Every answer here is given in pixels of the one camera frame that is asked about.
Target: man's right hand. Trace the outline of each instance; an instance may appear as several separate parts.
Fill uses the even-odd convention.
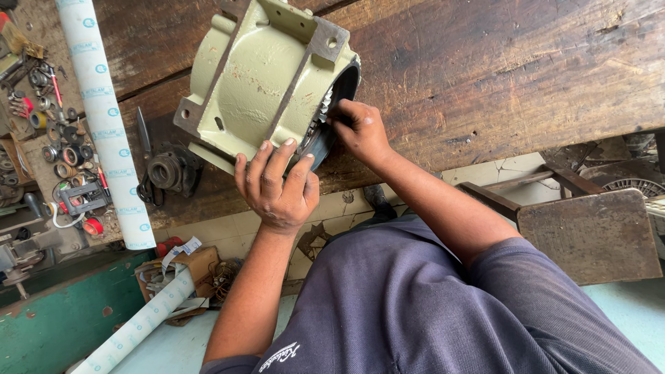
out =
[[[393,153],[381,114],[373,106],[343,98],[328,111],[326,122],[346,149],[367,166]]]

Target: tiled floor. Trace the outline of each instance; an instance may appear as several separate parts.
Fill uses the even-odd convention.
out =
[[[447,183],[456,185],[462,182],[473,182],[480,186],[517,178],[531,174],[538,166],[544,163],[538,153],[525,154],[518,157],[507,158],[505,160],[486,162],[484,164],[467,166],[448,170],[442,173],[442,179]],[[397,197],[397,195],[383,184],[383,189],[398,214],[401,214],[406,205]],[[510,198],[518,204],[534,204],[560,198],[559,184],[552,179],[531,183],[524,186],[507,188],[500,190],[498,194]],[[300,229],[295,243],[304,234],[311,230],[311,225],[318,225],[323,222],[326,232],[335,235],[346,231],[358,223],[370,218],[373,215],[372,208],[367,204],[362,194],[362,189],[337,192],[321,196],[319,205],[309,217],[307,223]],[[254,212],[243,212],[171,228],[155,232],[155,239],[163,242],[171,236],[179,236],[187,241],[192,236],[197,237],[205,246],[216,246],[220,258],[244,258],[256,236],[261,219]],[[287,279],[304,278],[311,261],[305,257],[299,250],[295,249],[293,244],[291,260]]]

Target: electric motor housing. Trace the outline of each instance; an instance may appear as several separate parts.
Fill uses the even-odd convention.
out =
[[[299,141],[289,168],[312,153],[314,170],[336,140],[326,110],[353,100],[360,84],[350,33],[278,0],[227,0],[221,10],[174,124],[203,141],[192,152],[230,174],[236,154],[251,159],[264,140],[288,138]]]

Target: wooden stool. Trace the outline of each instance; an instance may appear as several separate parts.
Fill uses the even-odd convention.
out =
[[[572,198],[521,206],[492,191],[553,178]],[[517,224],[519,233],[579,285],[662,277],[642,193],[606,191],[574,172],[539,172],[487,186],[459,187]]]

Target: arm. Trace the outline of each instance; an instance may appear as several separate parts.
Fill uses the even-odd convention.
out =
[[[268,161],[273,145],[263,142],[247,171],[247,157],[237,155],[235,183],[261,216],[261,225],[222,305],[203,363],[237,355],[261,356],[272,343],[293,240],[319,203],[319,179],[309,171],[314,163],[311,154],[294,165],[282,185],[296,146],[288,139]]]
[[[351,126],[340,119],[344,117]],[[341,100],[327,122],[346,149],[386,181],[467,268],[493,244],[521,237],[492,209],[395,152],[377,108]]]

